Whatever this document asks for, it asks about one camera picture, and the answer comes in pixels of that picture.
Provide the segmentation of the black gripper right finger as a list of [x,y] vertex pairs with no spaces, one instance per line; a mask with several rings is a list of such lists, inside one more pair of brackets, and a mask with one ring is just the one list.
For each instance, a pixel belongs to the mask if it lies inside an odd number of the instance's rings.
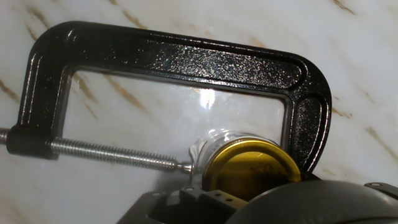
[[[301,173],[301,178],[302,181],[311,181],[311,180],[322,180],[321,178],[319,178],[318,176],[316,176],[315,174],[311,173],[311,172],[302,172]],[[383,182],[368,182],[366,184],[364,184],[365,187],[376,190],[378,192],[381,192],[384,195],[388,195],[389,197],[394,198],[395,200],[397,200],[397,187],[387,184],[387,183],[383,183]]]

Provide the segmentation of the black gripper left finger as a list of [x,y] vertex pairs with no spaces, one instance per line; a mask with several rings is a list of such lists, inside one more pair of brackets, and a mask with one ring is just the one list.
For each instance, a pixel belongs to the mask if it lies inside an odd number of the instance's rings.
[[118,224],[207,224],[226,223],[245,200],[220,190],[185,187],[168,195],[143,194],[119,219]]

